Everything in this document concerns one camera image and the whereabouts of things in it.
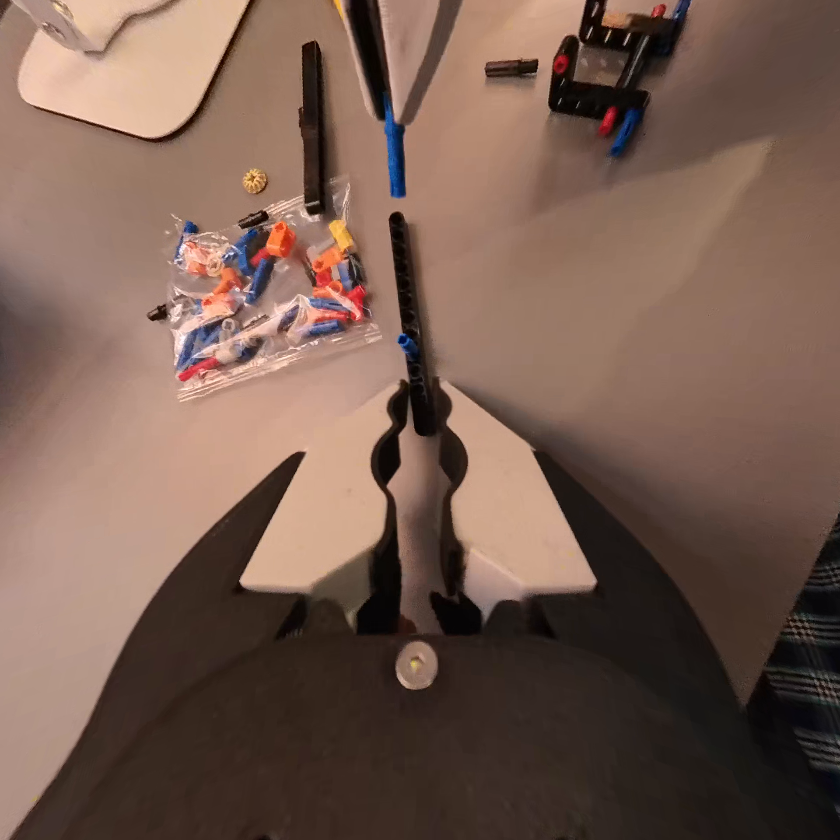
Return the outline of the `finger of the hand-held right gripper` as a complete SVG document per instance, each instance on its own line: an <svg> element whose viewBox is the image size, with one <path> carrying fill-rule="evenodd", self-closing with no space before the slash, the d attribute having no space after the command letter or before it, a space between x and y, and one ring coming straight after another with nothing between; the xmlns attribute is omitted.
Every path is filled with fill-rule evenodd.
<svg viewBox="0 0 840 840"><path fill-rule="evenodd" d="M397 123L412 123L443 57L460 1L382 1L387 86Z"/></svg>
<svg viewBox="0 0 840 840"><path fill-rule="evenodd" d="M341 7L365 107L374 119L384 121L385 105L389 102L389 73L380 4L342 1Z"/></svg>

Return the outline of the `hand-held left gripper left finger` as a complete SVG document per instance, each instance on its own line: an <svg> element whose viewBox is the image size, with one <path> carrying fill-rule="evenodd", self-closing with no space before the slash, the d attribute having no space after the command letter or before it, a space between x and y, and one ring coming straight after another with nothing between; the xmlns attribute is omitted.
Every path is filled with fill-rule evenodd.
<svg viewBox="0 0 840 840"><path fill-rule="evenodd" d="M239 578L243 589L328 600L356 623L374 590L375 548L389 515L375 448L400 433L406 403L407 385L398 382L317 428Z"/></svg>

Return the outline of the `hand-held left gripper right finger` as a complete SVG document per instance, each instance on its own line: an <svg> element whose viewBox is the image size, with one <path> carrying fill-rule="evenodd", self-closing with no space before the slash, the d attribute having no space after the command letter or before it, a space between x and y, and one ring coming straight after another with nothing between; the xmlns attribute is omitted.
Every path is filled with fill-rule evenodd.
<svg viewBox="0 0 840 840"><path fill-rule="evenodd" d="M488 616L504 601L592 593L595 574L536 450L451 383L437 396L446 594Z"/></svg>

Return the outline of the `long blue lego pin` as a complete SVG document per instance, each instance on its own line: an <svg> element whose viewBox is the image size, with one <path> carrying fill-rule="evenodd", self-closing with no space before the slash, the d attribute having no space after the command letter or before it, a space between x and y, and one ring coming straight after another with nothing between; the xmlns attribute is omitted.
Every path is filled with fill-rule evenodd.
<svg viewBox="0 0 840 840"><path fill-rule="evenodd" d="M383 95L383 105L390 195L392 198L399 199L406 196L405 128L396 120L391 97L388 93Z"/></svg>

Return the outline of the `black lego beam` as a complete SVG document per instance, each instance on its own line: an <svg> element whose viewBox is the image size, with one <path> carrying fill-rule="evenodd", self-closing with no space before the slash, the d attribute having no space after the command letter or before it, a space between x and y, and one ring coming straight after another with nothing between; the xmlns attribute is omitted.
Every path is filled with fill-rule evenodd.
<svg viewBox="0 0 840 840"><path fill-rule="evenodd" d="M301 106L299 108L303 199L304 207L311 216L321 215L326 210L322 93L322 52L319 43L311 40L301 46Z"/></svg>
<svg viewBox="0 0 840 840"><path fill-rule="evenodd" d="M407 358L403 353L406 361L413 425L417 435L430 437L436 434L438 421L433 383L427 371L425 358L422 320L417 300L409 230L406 219L400 212L390 214L388 226L396 298L400 311L402 329L400 333L408 334L418 348L418 356L414 360Z"/></svg>

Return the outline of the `clear bag of lego pieces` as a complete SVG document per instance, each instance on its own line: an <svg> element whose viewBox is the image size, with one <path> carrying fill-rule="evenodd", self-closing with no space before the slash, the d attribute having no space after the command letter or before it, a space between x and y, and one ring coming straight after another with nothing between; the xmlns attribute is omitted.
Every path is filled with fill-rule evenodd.
<svg viewBox="0 0 840 840"><path fill-rule="evenodd" d="M350 179L328 180L325 197L317 216L303 196L264 206L269 221L249 230L173 217L165 323L178 402L382 339L349 225Z"/></svg>

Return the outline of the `blue plaid shirt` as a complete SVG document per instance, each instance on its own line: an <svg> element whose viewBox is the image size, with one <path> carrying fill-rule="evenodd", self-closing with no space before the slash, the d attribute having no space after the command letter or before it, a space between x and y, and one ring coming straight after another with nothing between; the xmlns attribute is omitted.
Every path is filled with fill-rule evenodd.
<svg viewBox="0 0 840 840"><path fill-rule="evenodd" d="M775 746L839 814L839 519L776 638L748 704Z"/></svg>

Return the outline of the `black lego frame assembly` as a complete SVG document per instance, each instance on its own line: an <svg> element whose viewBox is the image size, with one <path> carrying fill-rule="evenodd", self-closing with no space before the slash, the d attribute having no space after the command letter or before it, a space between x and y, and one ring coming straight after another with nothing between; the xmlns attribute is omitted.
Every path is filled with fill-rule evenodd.
<svg viewBox="0 0 840 840"><path fill-rule="evenodd" d="M605 2L585 2L579 33L565 36L553 58L549 109L597 122L598 134L612 137L609 156L623 156L634 141L650 101L649 92L640 87L642 77L652 60L673 54L690 5L690 1L680 1L672 15L667 16L663 3L644 15L612 14ZM622 72L612 85L575 78L583 46L625 55Z"/></svg>

